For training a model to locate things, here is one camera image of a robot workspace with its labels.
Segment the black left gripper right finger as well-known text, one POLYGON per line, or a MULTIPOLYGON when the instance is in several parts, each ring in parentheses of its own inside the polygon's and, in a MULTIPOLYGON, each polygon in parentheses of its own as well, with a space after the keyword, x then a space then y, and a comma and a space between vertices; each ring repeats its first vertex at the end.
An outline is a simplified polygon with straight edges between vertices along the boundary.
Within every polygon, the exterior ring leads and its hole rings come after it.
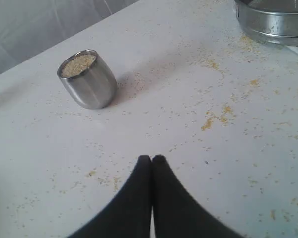
POLYGON ((152 159, 152 207, 157 238, 240 238, 187 192, 163 155, 152 159))

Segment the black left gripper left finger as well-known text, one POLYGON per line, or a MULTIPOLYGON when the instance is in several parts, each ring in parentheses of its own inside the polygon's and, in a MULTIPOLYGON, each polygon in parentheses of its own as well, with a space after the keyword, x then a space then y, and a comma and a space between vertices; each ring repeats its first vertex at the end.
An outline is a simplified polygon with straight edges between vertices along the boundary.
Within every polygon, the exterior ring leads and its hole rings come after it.
POLYGON ((152 216, 151 166, 148 155, 138 160, 115 197, 71 238, 149 238, 152 216))

